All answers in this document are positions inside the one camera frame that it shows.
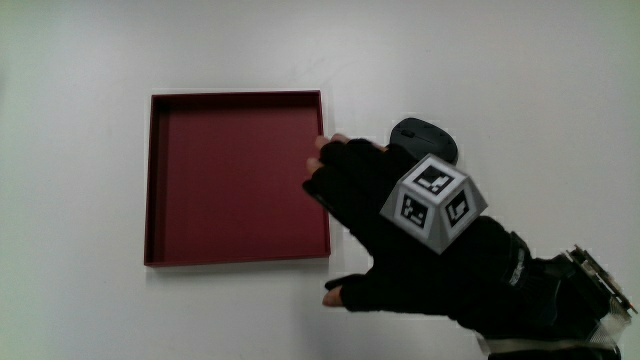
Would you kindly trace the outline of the person's right hand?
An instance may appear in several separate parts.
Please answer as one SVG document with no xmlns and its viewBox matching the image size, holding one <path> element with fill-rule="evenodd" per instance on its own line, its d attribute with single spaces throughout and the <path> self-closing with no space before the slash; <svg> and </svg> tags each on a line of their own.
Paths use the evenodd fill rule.
<svg viewBox="0 0 640 360">
<path fill-rule="evenodd" d="M 319 136 L 307 161 L 304 190 L 373 258 L 365 274 L 326 283 L 323 303 L 350 312 L 444 315 L 477 331 L 520 321 L 531 256 L 526 245 L 490 217 L 480 217 L 438 255 L 379 213 L 416 159 L 398 145 Z"/>
</svg>

